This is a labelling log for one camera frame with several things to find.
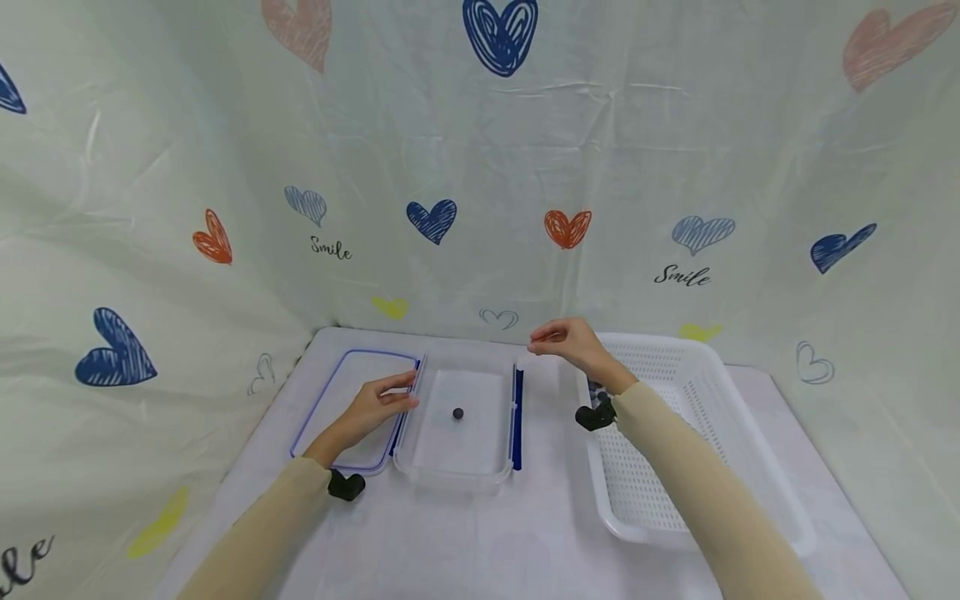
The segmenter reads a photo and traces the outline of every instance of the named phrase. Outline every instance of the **fingers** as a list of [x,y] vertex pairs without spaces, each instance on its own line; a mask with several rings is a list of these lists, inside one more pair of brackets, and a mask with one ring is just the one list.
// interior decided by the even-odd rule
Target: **fingers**
[[377,379],[376,381],[371,381],[370,383],[373,384],[373,391],[380,396],[387,390],[392,390],[393,388],[409,388],[411,385],[413,385],[414,377],[416,376],[416,371],[408,371],[397,375],[384,377],[383,379]]
[[544,354],[563,356],[563,348],[564,346],[561,346],[555,342],[534,342],[533,344],[527,346],[527,351],[532,352],[537,356],[543,356]]
[[406,413],[412,411],[420,405],[420,401],[409,394],[390,394],[390,396],[404,396],[403,398],[398,397],[392,401],[383,405],[381,409],[384,412],[384,419],[388,419],[393,415],[399,415],[400,413]]
[[566,327],[569,321],[570,319],[554,319],[553,321],[544,323],[534,329],[533,333],[530,334],[530,339],[538,342],[555,333],[566,333]]
[[396,402],[398,400],[403,400],[410,397],[406,392],[394,393],[394,394],[384,394],[380,398],[380,404],[390,404],[391,402]]

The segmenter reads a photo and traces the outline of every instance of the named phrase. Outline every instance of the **white curtain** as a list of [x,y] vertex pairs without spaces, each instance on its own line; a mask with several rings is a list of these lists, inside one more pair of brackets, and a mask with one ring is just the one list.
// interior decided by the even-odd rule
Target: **white curtain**
[[952,5],[0,11],[13,597],[148,597],[318,327],[566,314],[770,372],[911,593],[960,587]]

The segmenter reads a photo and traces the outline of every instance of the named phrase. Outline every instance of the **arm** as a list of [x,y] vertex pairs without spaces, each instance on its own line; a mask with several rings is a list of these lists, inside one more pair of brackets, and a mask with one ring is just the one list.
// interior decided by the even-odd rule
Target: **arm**
[[603,348],[586,321],[552,321],[530,337],[530,351],[562,356],[613,394],[620,432],[660,478],[724,598],[822,598],[739,477],[656,392]]
[[326,503],[330,471],[298,457],[207,555],[179,600],[261,598],[302,524]]
[[270,488],[213,547],[178,600],[258,600],[279,569],[294,537],[326,503],[329,468],[345,449],[380,423],[416,407],[410,371],[364,384],[346,412],[295,458]]

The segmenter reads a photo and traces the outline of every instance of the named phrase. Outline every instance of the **hand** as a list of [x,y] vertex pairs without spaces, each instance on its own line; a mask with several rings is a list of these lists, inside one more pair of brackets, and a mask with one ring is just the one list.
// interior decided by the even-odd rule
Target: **hand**
[[614,395],[623,394],[636,383],[634,374],[607,352],[581,317],[541,325],[530,334],[527,349],[537,356],[560,356]]
[[394,388],[409,388],[416,376],[416,371],[408,371],[363,384],[344,414],[317,436],[303,456],[330,468],[341,452],[359,443],[383,421],[416,408],[420,401],[405,392],[386,394]]

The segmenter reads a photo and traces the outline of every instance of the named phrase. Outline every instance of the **plastic container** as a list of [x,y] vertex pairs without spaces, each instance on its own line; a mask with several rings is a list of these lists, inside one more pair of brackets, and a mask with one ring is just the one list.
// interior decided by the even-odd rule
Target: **plastic container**
[[[368,381],[415,369],[416,356],[378,349],[352,349],[344,353],[290,445],[290,456],[299,456],[324,429],[340,417]],[[333,468],[344,473],[376,475],[387,465],[401,418],[387,420],[359,444],[337,458]]]
[[420,406],[406,415],[394,448],[396,467],[413,482],[495,492],[521,468],[523,371],[516,363],[475,348],[426,356],[413,394]]
[[[700,342],[602,333],[603,345],[683,417],[746,483],[801,557],[816,547],[813,526],[720,357]],[[590,406],[579,376],[580,403]],[[696,551],[684,520],[646,459],[616,425],[588,437],[588,459],[600,517],[627,541]]]

